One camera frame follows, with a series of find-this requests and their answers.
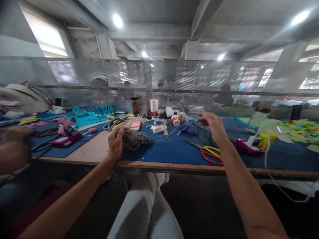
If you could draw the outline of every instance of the jar lid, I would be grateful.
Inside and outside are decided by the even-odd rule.
[[[260,112],[260,113],[268,114],[268,113],[271,111],[271,109],[262,108],[262,107],[256,107],[256,108],[255,108],[255,111],[256,111],[256,112]]]

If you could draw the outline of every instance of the metal mesh panel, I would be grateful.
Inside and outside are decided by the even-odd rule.
[[[304,115],[318,117],[318,63],[0,57],[1,85],[26,80],[70,107],[109,103],[130,110],[134,95],[141,112],[156,98],[160,108],[223,116],[251,116],[261,105],[277,119],[289,117],[292,105],[308,104]]]

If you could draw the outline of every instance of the stack of paper cups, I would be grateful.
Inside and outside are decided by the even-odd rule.
[[[159,109],[159,101],[151,99],[151,113],[152,117],[157,116],[157,110]]]

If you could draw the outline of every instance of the ceiling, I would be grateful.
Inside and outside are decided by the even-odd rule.
[[[222,53],[232,60],[278,60],[286,45],[319,38],[318,0],[28,1],[69,24],[109,30],[124,58],[140,59],[145,50],[154,59],[183,59],[195,52],[192,56],[199,60],[216,60]],[[308,18],[290,27],[305,10],[311,11]],[[113,24],[115,13],[123,20],[122,29]],[[318,41],[307,51],[317,48]]]

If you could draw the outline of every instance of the glue gun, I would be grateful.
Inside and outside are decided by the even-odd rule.
[[[184,125],[182,128],[181,128],[181,132],[182,133],[188,133],[189,135],[191,136],[196,136],[196,133],[194,131],[192,131],[191,129],[187,129],[186,128],[186,125]]]

